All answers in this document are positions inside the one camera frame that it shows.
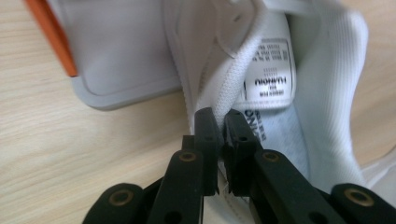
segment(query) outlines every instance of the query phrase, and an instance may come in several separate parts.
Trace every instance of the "orange object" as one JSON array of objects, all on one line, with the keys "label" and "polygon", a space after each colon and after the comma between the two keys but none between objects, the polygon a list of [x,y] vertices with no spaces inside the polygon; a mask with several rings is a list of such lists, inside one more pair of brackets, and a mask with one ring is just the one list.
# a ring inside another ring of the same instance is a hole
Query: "orange object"
[{"label": "orange object", "polygon": [[59,60],[61,61],[67,75],[70,77],[77,76],[77,68],[74,64],[73,57],[67,43],[64,30],[59,25],[53,15],[49,4],[46,0],[25,0],[28,7],[33,12],[38,24],[44,31],[52,48],[55,50]]}]

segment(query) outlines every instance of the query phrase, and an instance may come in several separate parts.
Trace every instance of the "wood grain surface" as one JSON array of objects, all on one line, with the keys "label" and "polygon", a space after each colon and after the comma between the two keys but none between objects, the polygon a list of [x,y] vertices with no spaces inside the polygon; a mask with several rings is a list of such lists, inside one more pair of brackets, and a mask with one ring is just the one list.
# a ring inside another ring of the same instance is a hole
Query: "wood grain surface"
[{"label": "wood grain surface", "polygon": [[[351,114],[360,164],[396,145],[396,1],[345,0],[369,25]],[[115,111],[84,105],[22,1],[0,4],[0,223],[81,223],[99,195],[164,174],[188,134],[177,91]],[[220,223],[215,208],[205,223]]]}]

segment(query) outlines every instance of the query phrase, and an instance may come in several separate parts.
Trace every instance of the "wooden table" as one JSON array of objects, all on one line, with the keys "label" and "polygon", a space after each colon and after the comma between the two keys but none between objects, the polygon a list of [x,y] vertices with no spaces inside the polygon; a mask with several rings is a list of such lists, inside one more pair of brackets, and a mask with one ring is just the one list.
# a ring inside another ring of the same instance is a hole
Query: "wooden table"
[{"label": "wooden table", "polygon": [[[396,2],[347,0],[370,27],[351,114],[360,164],[396,145]],[[22,1],[0,5],[0,223],[80,223],[108,187],[164,174],[188,134],[181,91],[115,111],[84,105]],[[206,223],[219,223],[210,206]]]}]

